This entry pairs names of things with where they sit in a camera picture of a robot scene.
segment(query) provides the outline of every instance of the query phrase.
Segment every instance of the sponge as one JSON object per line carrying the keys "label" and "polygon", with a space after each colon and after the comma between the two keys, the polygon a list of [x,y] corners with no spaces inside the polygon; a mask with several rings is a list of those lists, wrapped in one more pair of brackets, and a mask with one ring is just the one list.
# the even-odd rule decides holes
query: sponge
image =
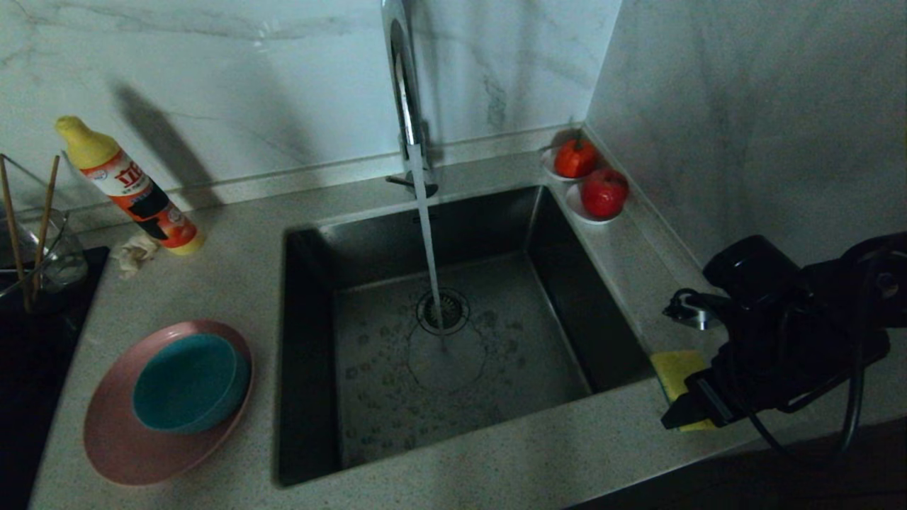
{"label": "sponge", "polygon": [[[672,352],[657,352],[649,356],[655,373],[658,374],[658,380],[661,381],[661,387],[668,396],[668,401],[674,403],[684,393],[687,393],[687,385],[684,379],[699,370],[707,368],[706,361],[695,350],[677,350]],[[715,429],[712,420],[706,418],[697,423],[691,423],[679,428],[681,432],[690,430],[712,430]]]}

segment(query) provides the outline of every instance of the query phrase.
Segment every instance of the speckled countertop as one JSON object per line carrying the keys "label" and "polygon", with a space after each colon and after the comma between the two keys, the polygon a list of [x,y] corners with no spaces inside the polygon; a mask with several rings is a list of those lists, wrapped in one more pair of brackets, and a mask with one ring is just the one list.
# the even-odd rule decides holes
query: speckled countertop
{"label": "speckled countertop", "polygon": [[[453,201],[546,184],[564,207],[565,185],[547,178],[535,152],[441,170],[439,196]],[[679,433],[661,427],[667,403],[650,378],[400,456],[283,488],[275,482],[283,238],[313,225],[414,208],[382,180],[194,211],[204,248],[162,253],[132,280],[108,264],[83,331],[36,484],[32,508],[563,508],[757,438],[748,423]],[[697,348],[707,357],[723,329],[698,333],[663,318],[679,287],[706,289],[658,216],[631,198],[606,225],[571,223],[648,351]],[[126,240],[131,224],[85,233],[88,247]],[[215,319],[250,344],[257,380],[246,415],[200,466],[169,482],[129,488],[94,472],[82,444],[83,420],[101,377],[123,351],[153,331],[188,319]],[[864,422],[907,414],[907,338],[866,374]],[[844,411],[839,387],[791,416],[763,413],[769,427],[831,431]]]}

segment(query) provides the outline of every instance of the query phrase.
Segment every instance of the pink plate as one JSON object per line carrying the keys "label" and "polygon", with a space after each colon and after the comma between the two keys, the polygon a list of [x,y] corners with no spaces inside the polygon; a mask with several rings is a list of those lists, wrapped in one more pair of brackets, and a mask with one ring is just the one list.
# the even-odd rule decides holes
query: pink plate
{"label": "pink plate", "polygon": [[[151,430],[132,413],[132,388],[145,365],[180,338],[210,333],[225,338],[249,361],[246,398],[224,421],[198,434],[182,436]],[[162,482],[197,466],[223,443],[249,403],[255,365],[246,340],[213,320],[181,322],[152,333],[120,356],[94,390],[85,415],[85,453],[101,476],[121,485]]]}

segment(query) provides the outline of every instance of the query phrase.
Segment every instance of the running water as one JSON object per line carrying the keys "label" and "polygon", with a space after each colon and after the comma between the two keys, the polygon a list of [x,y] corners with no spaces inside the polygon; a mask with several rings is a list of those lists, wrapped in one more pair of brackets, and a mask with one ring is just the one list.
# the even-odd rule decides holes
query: running water
{"label": "running water", "polygon": [[419,206],[419,222],[422,224],[422,239],[425,243],[425,258],[428,259],[428,276],[432,281],[432,300],[434,301],[434,316],[438,320],[438,329],[442,331],[441,350],[446,351],[444,342],[444,315],[441,311],[441,292],[438,290],[438,272],[434,268],[434,245],[432,244],[432,225],[428,220],[428,197],[425,195],[425,176],[422,167],[422,145],[407,145],[409,151],[409,169],[413,173],[415,184],[415,200]]}

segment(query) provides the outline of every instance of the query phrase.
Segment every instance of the faucet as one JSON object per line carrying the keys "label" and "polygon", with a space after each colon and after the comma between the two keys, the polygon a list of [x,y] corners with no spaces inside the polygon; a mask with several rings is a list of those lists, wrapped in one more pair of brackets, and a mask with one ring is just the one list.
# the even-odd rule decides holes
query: faucet
{"label": "faucet", "polygon": [[[405,0],[381,0],[381,15],[384,18],[387,61],[390,64],[391,82],[394,84],[394,98],[397,120],[400,122],[400,153],[405,170],[409,170],[411,154],[418,151],[426,180],[425,192],[432,196],[438,191],[428,163],[427,140],[422,132],[422,112],[419,109],[419,85],[415,80],[415,59],[413,41],[409,31],[409,16]],[[403,184],[415,192],[412,172],[405,179],[388,177],[388,182]]]}

